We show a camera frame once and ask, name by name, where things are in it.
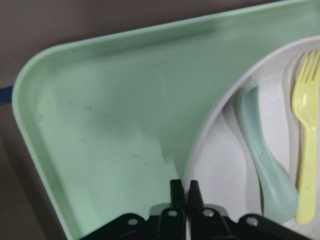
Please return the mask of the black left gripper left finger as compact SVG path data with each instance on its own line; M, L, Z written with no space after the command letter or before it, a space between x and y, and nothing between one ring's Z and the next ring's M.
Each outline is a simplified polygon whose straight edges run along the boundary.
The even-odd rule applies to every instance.
M186 199L182 181L173 179L170 185L170 206L162 210L158 225L156 240L186 239Z

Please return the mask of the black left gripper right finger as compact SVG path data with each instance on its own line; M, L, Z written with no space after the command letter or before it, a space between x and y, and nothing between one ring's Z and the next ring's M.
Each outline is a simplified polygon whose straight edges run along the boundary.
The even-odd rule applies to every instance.
M231 231L220 213L204 205L198 181L190 182L187 197L192 240L229 240L232 238Z

